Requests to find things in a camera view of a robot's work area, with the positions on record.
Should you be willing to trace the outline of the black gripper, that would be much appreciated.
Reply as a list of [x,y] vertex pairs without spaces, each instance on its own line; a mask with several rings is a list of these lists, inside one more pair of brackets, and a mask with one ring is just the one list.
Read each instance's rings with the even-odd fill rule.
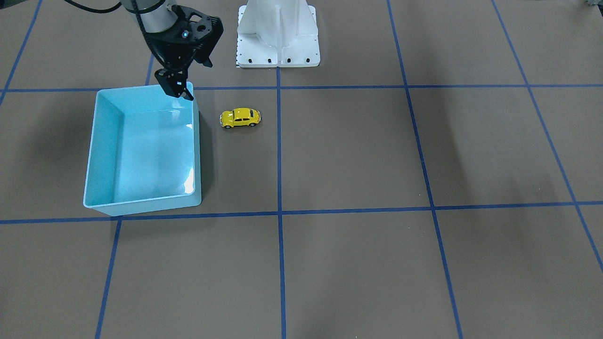
[[155,71],[155,79],[164,93],[174,98],[183,98],[188,101],[194,99],[187,87],[188,67],[194,60],[180,60],[177,47],[177,24],[164,32],[146,32],[155,53],[163,60],[163,67]]

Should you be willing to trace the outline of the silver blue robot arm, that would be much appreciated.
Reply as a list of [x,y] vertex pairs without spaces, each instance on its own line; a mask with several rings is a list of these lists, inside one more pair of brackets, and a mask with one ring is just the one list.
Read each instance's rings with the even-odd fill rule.
[[188,70],[193,62],[212,67],[210,55],[224,28],[219,17],[180,6],[174,0],[122,0],[136,20],[151,54],[161,68],[155,71],[166,95],[189,101]]

